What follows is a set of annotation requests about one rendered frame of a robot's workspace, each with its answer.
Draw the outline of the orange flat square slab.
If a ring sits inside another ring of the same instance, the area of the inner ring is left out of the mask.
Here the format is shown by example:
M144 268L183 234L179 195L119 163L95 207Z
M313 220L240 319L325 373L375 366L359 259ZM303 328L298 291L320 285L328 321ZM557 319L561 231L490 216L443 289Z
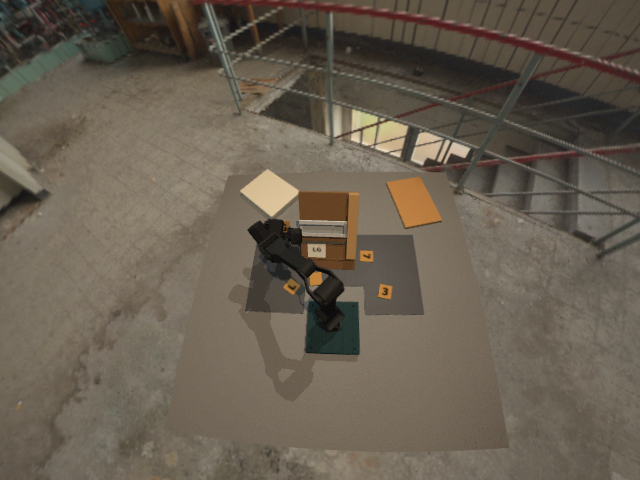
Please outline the orange flat square slab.
M420 176L386 184L405 229L443 221Z

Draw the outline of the beige flat square board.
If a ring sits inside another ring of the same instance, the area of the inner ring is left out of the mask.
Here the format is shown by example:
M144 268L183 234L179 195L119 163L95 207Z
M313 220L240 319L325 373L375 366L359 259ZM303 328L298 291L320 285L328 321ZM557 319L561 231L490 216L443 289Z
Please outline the beige flat square board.
M269 169L240 190L245 199L270 219L276 219L292 205L299 198L298 191Z

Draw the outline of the white paper ticket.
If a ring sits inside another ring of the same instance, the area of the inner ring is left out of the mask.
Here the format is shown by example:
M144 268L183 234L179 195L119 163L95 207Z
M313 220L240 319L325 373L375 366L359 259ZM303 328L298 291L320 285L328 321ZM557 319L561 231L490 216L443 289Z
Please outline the white paper ticket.
M308 243L308 257L326 258L326 244Z

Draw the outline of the tan letter tile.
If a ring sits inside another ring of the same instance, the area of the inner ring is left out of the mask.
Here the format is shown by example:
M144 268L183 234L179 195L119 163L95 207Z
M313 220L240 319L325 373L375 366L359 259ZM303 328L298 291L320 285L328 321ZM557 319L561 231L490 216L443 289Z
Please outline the tan letter tile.
M297 292L297 290L300 288L301 286L296 283L295 281L293 281L291 278L290 280L285 284L285 286L283 287L284 290L290 292L292 295L294 293Z
M380 284L378 297L390 300L392 289L393 289L393 286Z

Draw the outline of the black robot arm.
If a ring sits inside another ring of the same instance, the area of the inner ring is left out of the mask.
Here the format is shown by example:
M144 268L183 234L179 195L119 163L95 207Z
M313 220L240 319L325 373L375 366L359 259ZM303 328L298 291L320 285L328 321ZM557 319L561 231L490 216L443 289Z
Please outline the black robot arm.
M336 300L345 291L342 281L330 269L320 267L312 259L306 259L290 250L286 241L281 238L284 236L283 224L284 221L280 219L267 219L264 224L260 220L247 231L259 244L257 246L267 260L277 264L284 263L304 280L307 294L319 305L315 309L316 319L328 331L326 333L341 331L341 321L346 316L336 305ZM329 277L311 292L307 278L315 271L328 274Z

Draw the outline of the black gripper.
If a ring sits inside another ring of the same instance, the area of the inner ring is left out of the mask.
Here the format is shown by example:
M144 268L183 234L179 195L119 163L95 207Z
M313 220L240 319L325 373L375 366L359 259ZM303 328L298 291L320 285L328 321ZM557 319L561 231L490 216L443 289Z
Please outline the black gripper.
M284 232L282 239L288 239L291 244L300 245L302 243L302 230L300 228L287 228L287 232Z

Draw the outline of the brown a-frame board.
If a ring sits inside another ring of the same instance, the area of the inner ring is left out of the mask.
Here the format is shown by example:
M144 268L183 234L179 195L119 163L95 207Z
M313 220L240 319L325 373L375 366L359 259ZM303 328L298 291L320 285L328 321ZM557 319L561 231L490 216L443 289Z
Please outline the brown a-frame board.
M301 254L327 269L355 270L359 192L298 191ZM308 257L308 243L326 244L326 258Z

